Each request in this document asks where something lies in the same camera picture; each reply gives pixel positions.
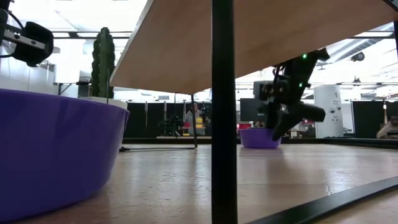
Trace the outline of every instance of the floor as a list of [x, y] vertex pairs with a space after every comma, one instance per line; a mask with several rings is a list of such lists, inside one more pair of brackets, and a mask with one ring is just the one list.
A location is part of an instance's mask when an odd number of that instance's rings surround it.
[[[315, 144], [238, 149], [240, 223], [398, 175], [394, 150]], [[101, 193], [17, 223], [211, 223], [210, 156], [210, 146], [119, 153]], [[320, 223], [396, 223], [397, 211], [398, 192], [391, 192]]]

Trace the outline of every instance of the white planter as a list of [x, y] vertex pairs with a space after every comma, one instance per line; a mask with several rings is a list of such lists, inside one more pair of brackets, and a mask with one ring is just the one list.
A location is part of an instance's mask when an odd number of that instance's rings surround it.
[[[90, 101], [94, 101], [94, 102], [98, 102], [98, 103], [105, 103], [106, 104], [106, 98], [102, 98], [102, 97], [91, 96], [91, 97], [81, 97], [79, 99], [90, 100]], [[108, 99], [108, 104], [109, 105], [113, 105], [113, 106], [118, 106], [118, 107], [123, 108], [125, 110], [127, 109], [127, 103], [123, 102], [123, 101], [120, 101], [120, 100]]]

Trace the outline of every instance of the purple bowl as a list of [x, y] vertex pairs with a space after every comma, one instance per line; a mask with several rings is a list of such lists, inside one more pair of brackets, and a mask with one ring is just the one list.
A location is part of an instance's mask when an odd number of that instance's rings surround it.
[[110, 178], [129, 112], [0, 89], [0, 222], [55, 210]]
[[241, 144], [245, 148], [275, 149], [280, 145], [280, 139], [272, 140], [272, 129], [248, 128], [240, 129]]

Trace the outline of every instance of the yellow shirt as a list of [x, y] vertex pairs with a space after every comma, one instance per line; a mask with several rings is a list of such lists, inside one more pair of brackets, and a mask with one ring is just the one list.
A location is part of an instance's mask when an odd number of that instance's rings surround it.
[[398, 126], [393, 126], [391, 125], [390, 122], [386, 124], [378, 133], [377, 133], [377, 138], [378, 139], [387, 139], [387, 138], [392, 138], [392, 139], [398, 139], [398, 136], [388, 136], [387, 132], [389, 131], [398, 131]]

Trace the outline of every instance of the potted cactus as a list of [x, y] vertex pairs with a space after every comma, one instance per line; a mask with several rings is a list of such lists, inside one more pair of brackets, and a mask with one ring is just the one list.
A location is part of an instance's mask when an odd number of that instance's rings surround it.
[[101, 29], [94, 41], [93, 59], [91, 97], [85, 99], [127, 108], [127, 103], [113, 100], [113, 86], [108, 85], [115, 68], [115, 54], [113, 38], [107, 27]]

